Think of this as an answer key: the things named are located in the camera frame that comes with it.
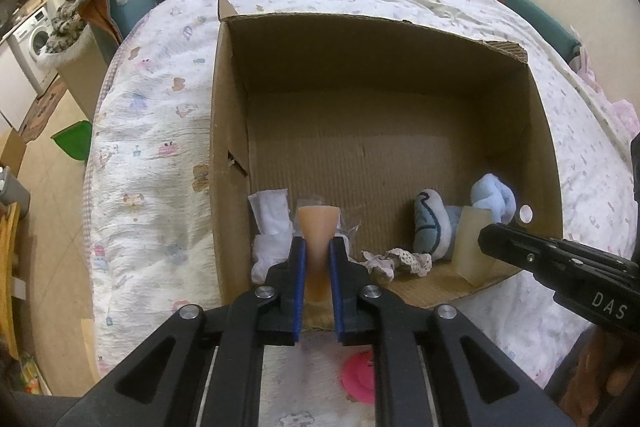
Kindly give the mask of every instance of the white cabinet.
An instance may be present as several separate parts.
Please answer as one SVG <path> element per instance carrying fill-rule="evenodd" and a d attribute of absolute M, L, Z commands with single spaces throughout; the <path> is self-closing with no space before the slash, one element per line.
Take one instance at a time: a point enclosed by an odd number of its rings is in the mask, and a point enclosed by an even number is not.
<path fill-rule="evenodd" d="M 0 112 L 16 130 L 36 99 L 36 90 L 15 60 L 9 44 L 0 44 Z"/>

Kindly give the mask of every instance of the white bedsheet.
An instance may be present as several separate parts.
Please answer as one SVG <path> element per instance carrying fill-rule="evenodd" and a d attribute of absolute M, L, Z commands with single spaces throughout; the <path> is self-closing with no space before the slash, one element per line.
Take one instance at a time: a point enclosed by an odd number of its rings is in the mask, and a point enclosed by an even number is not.
<path fill-rule="evenodd" d="M 529 54 L 556 147 L 565 237 L 630 256 L 636 204 L 628 136 L 529 23 L 498 1 L 230 1 L 240 13 L 364 14 L 518 42 Z M 220 304 L 207 191 L 216 6 L 216 0 L 163 2 L 121 45 L 105 79 L 85 183 L 95 347 L 103 373 L 181 304 Z M 551 297 L 520 273 L 457 305 L 545 385 L 586 327 Z M 273 397 L 282 388 L 287 399 L 269 400 L 261 425 L 358 426 L 372 418 L 336 384 L 337 368 L 351 351 L 318 347 L 322 338 L 267 350 L 263 394 Z M 314 365 L 324 377 L 308 375 Z M 296 376 L 302 381 L 282 387 L 284 377 Z M 304 414 L 311 420 L 293 419 Z"/>

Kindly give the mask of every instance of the floor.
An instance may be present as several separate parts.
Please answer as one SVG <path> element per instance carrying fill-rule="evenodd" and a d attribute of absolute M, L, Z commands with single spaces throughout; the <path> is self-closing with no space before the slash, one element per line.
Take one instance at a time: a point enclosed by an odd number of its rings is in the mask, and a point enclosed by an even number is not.
<path fill-rule="evenodd" d="M 42 134 L 27 145 L 18 179 L 31 193 L 18 227 L 18 274 L 28 299 L 18 304 L 18 345 L 32 353 L 53 394 L 81 396 L 94 384 L 81 330 L 92 293 L 82 240 L 84 163 L 50 137 L 86 117 L 67 92 Z"/>

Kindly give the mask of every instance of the green dustpan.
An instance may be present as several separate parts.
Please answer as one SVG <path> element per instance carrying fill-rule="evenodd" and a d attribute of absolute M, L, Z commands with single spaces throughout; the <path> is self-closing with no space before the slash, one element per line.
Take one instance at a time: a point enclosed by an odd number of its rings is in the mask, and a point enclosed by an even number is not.
<path fill-rule="evenodd" d="M 91 149 L 91 131 L 91 124 L 82 120 L 55 133 L 51 139 L 74 160 L 86 162 Z"/>

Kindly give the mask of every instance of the corrugated cardboard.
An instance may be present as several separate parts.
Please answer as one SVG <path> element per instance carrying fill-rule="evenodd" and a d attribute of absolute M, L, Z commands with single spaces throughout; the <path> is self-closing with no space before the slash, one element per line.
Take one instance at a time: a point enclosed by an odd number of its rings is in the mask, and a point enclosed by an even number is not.
<path fill-rule="evenodd" d="M 468 204 L 493 172 L 528 204 L 528 230 L 562 236 L 554 147 L 526 53 L 409 22 L 339 14 L 237 15 L 221 0 L 210 197 L 223 300 L 250 288 L 247 195 L 288 188 L 361 206 L 353 251 L 411 249 L 413 201 Z M 482 287 L 514 273 L 498 264 Z M 431 307 L 477 289 L 436 264 L 390 284 Z M 326 323 L 326 318 L 318 324 Z"/>
<path fill-rule="evenodd" d="M 15 129 L 3 134 L 0 136 L 0 167 L 9 167 L 13 175 L 17 176 L 26 150 L 27 144 Z"/>

